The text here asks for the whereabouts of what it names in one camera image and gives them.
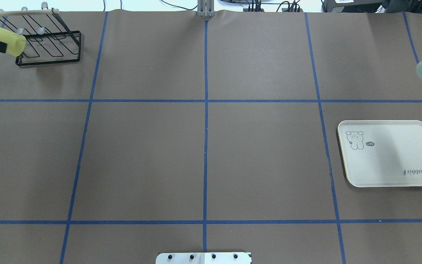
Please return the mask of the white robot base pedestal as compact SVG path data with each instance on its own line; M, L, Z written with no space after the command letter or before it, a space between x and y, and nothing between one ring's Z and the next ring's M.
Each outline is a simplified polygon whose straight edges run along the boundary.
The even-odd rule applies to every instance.
M251 264L251 253L247 252L187 252L161 253L156 264Z

